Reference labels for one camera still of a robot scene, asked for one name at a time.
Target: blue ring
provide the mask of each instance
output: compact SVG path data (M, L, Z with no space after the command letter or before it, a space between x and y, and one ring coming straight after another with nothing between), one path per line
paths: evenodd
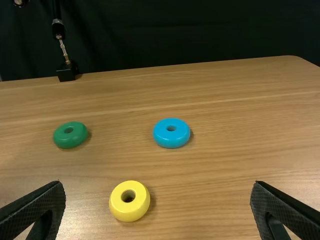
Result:
M188 142L190 128L178 118L165 118L154 126L153 138L163 148L180 148Z

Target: yellow ring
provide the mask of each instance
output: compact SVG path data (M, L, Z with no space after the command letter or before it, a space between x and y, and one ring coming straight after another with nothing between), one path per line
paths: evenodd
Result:
M148 189L138 181L124 181L116 186L109 198L112 215L123 222L133 222L147 212L150 205Z

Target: black curtain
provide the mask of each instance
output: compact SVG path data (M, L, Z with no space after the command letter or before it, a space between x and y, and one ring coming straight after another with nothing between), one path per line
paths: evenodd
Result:
M50 0L0 1L3 80L55 76L64 62ZM320 65L315 0L61 0L65 45L82 73L296 55Z

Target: wooden table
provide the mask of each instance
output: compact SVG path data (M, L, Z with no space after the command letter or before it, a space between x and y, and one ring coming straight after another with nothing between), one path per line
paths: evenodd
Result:
M153 141L169 117L191 127L186 146ZM69 121L92 136L61 150L52 135ZM256 180L320 209L320 68L295 56L1 82L0 136L0 206L59 179L58 240L258 240ZM151 193L132 223L108 207L126 180Z

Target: plastic ring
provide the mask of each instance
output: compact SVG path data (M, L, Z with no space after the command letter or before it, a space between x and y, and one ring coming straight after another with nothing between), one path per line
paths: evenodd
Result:
M153 128L155 142L166 149L176 149L185 145L190 138L190 128L178 118L165 118Z
M83 123L71 121L54 131L53 141L59 148L71 149L82 144L88 135L88 129Z
M150 205L148 189L138 181L124 181L116 186L109 198L112 215L123 222L133 222L147 212Z

